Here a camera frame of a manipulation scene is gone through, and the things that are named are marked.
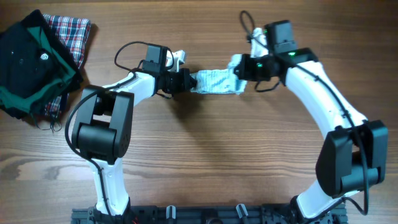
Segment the light blue striped shorts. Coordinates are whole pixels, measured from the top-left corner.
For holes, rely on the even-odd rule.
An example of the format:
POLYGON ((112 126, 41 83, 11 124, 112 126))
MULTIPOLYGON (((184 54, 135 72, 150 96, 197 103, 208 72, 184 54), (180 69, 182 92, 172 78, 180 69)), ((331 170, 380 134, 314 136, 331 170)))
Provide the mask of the light blue striped shorts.
POLYGON ((190 75, 197 81, 197 85, 190 91, 199 94, 242 94, 248 82, 240 80, 233 73, 235 67, 241 62, 241 59, 241 54, 235 54, 231 57, 231 61, 226 69, 200 70, 196 73, 191 73, 190 75))

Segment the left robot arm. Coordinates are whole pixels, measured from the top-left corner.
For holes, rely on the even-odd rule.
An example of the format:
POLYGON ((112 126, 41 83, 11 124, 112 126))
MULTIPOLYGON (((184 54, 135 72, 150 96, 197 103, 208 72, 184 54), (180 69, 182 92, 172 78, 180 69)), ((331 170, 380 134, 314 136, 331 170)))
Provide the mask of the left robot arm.
POLYGON ((175 95, 197 83, 190 76, 183 50, 148 44, 145 59, 130 68, 122 80, 105 86, 89 85, 71 112, 73 128, 65 129, 72 151, 89 163, 94 175, 97 203, 93 212, 103 222, 122 220, 130 198, 125 189, 123 157, 132 131, 134 107, 159 91, 175 95))

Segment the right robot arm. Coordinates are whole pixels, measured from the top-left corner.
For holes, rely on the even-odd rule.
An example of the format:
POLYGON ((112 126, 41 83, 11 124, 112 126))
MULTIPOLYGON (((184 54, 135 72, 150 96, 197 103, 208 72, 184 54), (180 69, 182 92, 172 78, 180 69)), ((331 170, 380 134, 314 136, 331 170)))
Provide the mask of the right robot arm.
POLYGON ((249 27, 246 33, 252 50, 242 56, 234 73, 256 83, 277 78, 303 103, 324 139, 316 181, 293 198, 292 220, 314 221, 382 183, 389 137, 383 122, 368 120, 344 98, 313 51, 297 46, 290 21, 249 27))

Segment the red plaid folded garment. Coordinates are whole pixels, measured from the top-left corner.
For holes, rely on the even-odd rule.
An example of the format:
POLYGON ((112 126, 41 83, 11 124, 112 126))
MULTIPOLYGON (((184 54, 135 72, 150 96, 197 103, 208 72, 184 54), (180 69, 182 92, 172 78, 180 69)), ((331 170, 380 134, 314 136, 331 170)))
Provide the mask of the red plaid folded garment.
MULTIPOLYGON (((85 60, 85 48, 89 38, 91 21, 89 19, 43 15, 51 30, 66 47, 73 61, 80 69, 85 60)), ((69 93, 56 97, 44 107, 45 116, 57 118, 67 106, 69 93)))

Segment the black green folded garment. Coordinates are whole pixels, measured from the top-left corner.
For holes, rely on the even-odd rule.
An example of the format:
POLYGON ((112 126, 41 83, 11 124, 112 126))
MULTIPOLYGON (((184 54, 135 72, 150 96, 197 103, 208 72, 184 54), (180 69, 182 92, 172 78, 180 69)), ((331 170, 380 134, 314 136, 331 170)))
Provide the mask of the black green folded garment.
POLYGON ((1 33, 1 110, 17 119, 58 118, 83 80, 47 19, 36 9, 1 33))

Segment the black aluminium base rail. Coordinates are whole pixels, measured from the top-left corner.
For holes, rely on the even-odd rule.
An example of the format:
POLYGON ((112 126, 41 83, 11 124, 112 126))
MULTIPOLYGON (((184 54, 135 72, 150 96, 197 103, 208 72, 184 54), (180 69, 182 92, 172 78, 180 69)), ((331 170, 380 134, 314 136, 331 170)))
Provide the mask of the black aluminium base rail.
MULTIPOLYGON (((73 209, 70 223, 113 223, 96 211, 95 207, 73 209)), ((348 223, 345 204, 308 221, 298 213, 289 211, 289 204, 264 204, 257 206, 168 207, 131 206, 123 215, 117 215, 115 223, 348 223)))

